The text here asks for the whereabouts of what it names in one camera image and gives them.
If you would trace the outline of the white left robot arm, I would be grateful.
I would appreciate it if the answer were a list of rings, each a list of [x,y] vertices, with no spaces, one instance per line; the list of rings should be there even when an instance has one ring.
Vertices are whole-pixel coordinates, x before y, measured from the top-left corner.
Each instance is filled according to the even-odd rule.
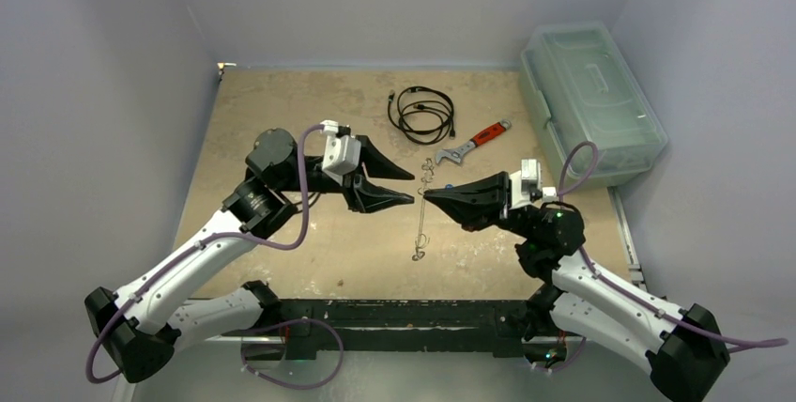
[[[149,379],[174,355],[229,332],[286,332],[291,321],[268,284],[251,281],[232,293],[191,302],[191,295],[228,264],[258,246],[274,248],[274,234],[300,217],[293,251],[305,241],[309,197],[338,193],[357,213],[375,213],[414,199],[379,187],[380,178],[409,180],[411,174],[385,157],[364,135],[326,120],[314,125],[325,140],[322,154],[305,153],[303,137],[281,128],[262,132],[246,156],[244,179],[218,210],[183,245],[152,270],[118,289],[98,287],[84,301],[96,336],[89,353],[104,350],[115,374],[130,383]]]

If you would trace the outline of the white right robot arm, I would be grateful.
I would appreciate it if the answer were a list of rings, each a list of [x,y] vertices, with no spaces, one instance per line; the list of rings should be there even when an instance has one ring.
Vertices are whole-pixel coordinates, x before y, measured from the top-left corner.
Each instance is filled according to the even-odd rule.
[[[671,401],[701,401],[729,363],[714,315],[652,296],[585,256],[585,222],[522,172],[424,193],[468,232],[494,226],[522,238],[518,262],[542,286],[519,324],[525,338],[554,329],[608,348],[649,375]]]

